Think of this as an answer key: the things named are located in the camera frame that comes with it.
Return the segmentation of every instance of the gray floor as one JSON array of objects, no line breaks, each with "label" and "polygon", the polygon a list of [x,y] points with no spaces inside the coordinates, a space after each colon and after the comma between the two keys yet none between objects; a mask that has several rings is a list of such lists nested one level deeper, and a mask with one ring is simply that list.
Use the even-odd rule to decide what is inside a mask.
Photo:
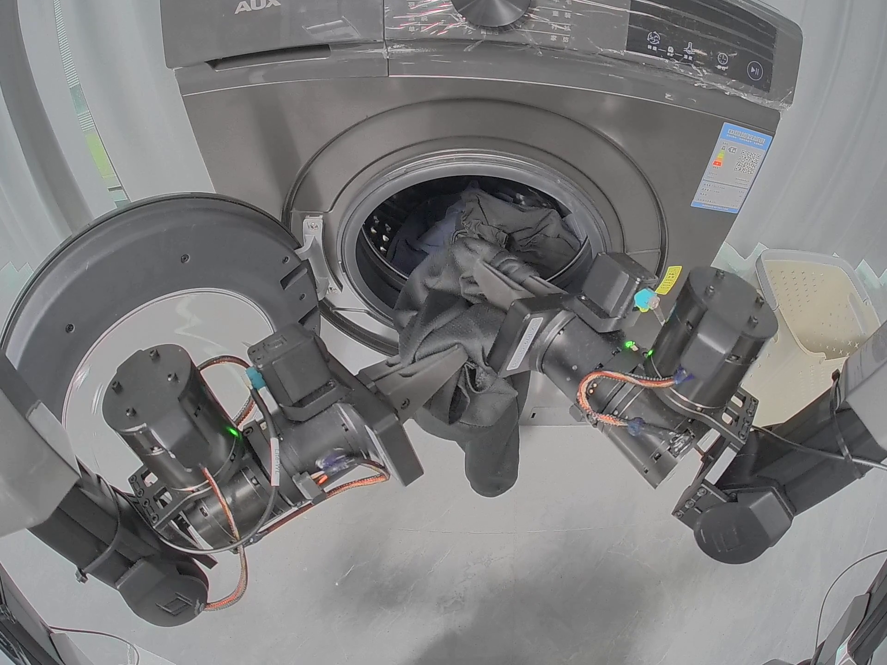
[{"label": "gray floor", "polygon": [[[362,359],[349,352],[351,366]],[[140,622],[94,580],[76,583],[28,534],[0,540],[0,561],[50,623],[111,630],[179,665],[759,665],[807,657],[827,585],[887,546],[880,472],[801,515],[760,560],[728,567],[669,516],[693,456],[653,491],[592,428],[529,429],[520,480],[490,500],[468,488],[458,448],[411,431],[421,480],[353,490],[265,539],[250,549],[243,601],[178,629]],[[842,581],[826,623],[878,566]],[[217,596],[236,582],[236,561],[225,555],[215,571]],[[103,661],[122,661],[115,652]]]}]

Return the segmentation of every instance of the yellow warning sticker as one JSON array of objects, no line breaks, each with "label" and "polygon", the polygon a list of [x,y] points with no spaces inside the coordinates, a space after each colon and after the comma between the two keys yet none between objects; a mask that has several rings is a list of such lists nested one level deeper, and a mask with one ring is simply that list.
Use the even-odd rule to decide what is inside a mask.
[{"label": "yellow warning sticker", "polygon": [[656,289],[656,295],[668,295],[671,289],[674,288],[674,284],[678,282],[682,270],[684,270],[683,266],[669,266],[662,282]]}]

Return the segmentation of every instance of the plastic wrap film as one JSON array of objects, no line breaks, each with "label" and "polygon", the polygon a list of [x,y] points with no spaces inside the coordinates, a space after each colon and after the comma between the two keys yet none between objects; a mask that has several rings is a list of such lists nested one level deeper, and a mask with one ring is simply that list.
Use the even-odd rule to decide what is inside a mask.
[{"label": "plastic wrap film", "polygon": [[801,32],[755,0],[531,0],[504,28],[477,27],[450,0],[384,0],[388,56],[451,63],[512,45],[528,56],[619,60],[674,81],[785,109],[795,92]]}]

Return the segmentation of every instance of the black cylindrical motor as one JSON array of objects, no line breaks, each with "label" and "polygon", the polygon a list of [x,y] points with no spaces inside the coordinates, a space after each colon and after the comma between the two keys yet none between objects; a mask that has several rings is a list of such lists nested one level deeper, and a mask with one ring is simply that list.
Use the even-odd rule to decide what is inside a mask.
[{"label": "black cylindrical motor", "polygon": [[697,408],[722,408],[778,326],[752,285],[720,269],[693,269],[656,338],[648,371],[671,377],[682,368],[691,378],[670,391]]},{"label": "black cylindrical motor", "polygon": [[105,392],[102,413],[170,490],[193,490],[230,466],[242,441],[184,349],[131,355]]}]

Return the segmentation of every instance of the aux logo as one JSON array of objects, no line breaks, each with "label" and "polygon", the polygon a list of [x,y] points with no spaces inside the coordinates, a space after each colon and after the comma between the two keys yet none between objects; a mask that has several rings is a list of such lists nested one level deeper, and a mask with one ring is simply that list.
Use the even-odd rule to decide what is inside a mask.
[{"label": "aux logo", "polygon": [[280,0],[250,0],[249,2],[241,0],[234,14],[236,15],[238,12],[251,12],[252,10],[264,10],[266,7],[272,6],[280,7]]}]

